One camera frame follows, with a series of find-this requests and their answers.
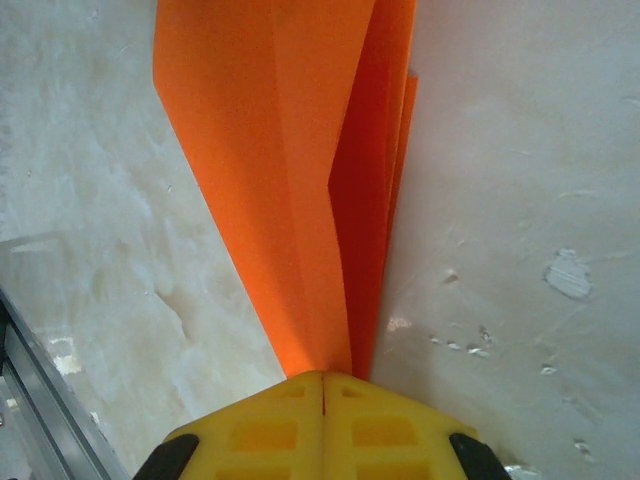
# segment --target orange paper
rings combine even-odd
[[[360,357],[374,342],[413,8],[414,0],[158,2],[156,88],[289,376],[355,365],[366,376],[370,358]],[[375,119],[360,129],[369,113]],[[356,214],[371,217],[350,224]],[[375,237],[363,249],[371,257],[352,261],[363,226]],[[366,302],[353,287],[363,275],[375,296]],[[361,352],[354,342],[364,326]]]

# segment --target black rubber tip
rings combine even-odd
[[[133,480],[179,480],[200,440],[185,434],[156,447]]]
[[[456,452],[468,480],[511,480],[488,445],[464,433],[450,435],[449,443]]]

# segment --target folded orange paper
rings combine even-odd
[[[415,0],[159,0],[154,81],[288,376],[371,363]]]

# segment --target yellow plastic part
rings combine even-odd
[[[174,431],[200,444],[181,480],[465,480],[472,428],[349,375],[309,372]]]
[[[453,417],[339,373],[324,376],[324,478],[466,480],[449,443],[477,438]]]

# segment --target metal frame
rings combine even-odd
[[[122,464],[0,290],[0,373],[38,478],[128,480]]]

